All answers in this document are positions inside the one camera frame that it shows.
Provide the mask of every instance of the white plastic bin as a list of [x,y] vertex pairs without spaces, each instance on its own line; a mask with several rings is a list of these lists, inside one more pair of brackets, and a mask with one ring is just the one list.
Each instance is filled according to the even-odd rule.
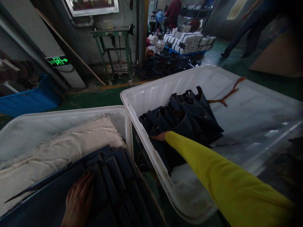
[[124,106],[33,113],[11,120],[0,131],[0,160],[15,157],[53,135],[108,114],[133,157],[132,122]]
[[[201,86],[209,100],[228,94],[239,76],[206,65],[167,76],[124,90],[120,97],[146,149],[161,184],[177,213],[186,221],[199,224],[215,212],[216,206],[188,164],[178,166],[169,177],[160,156],[152,146],[138,118],[148,110],[166,106],[173,93],[179,95]],[[262,87],[249,80],[237,85],[239,90],[221,103],[211,104],[224,137],[214,143],[214,150],[254,175],[301,124],[302,103]]]

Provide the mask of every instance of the green exit sign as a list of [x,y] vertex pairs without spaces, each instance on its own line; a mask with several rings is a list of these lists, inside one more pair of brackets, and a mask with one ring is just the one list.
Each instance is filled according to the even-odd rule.
[[53,68],[70,65],[70,62],[68,61],[65,55],[57,56],[57,57],[49,57],[45,59],[51,64]]

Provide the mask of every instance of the blue balloon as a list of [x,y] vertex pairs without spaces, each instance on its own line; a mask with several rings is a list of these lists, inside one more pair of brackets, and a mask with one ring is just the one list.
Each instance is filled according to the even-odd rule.
[[164,13],[159,11],[156,14],[156,22],[162,23],[164,21]]

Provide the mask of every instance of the orange fabric strip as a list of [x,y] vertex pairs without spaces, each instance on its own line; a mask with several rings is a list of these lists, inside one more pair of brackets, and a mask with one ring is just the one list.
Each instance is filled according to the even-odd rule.
[[244,81],[244,80],[246,80],[245,77],[239,78],[239,79],[237,80],[237,82],[235,83],[233,89],[232,89],[226,96],[224,96],[222,99],[218,99],[218,100],[208,100],[208,103],[220,102],[220,103],[222,103],[224,106],[227,107],[227,104],[226,104],[226,102],[225,102],[225,99],[227,99],[229,96],[231,96],[231,95],[232,95],[233,93],[235,93],[237,90],[239,90],[238,88],[236,89],[236,86],[237,86],[238,83],[240,83],[240,82],[242,82],[242,81]]

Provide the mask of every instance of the red clothing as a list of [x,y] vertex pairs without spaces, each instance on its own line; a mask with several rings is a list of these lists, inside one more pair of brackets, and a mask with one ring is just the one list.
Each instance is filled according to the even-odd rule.
[[165,12],[165,16],[169,18],[169,21],[172,23],[177,23],[178,16],[181,12],[181,7],[181,0],[173,0],[170,3],[167,11]]

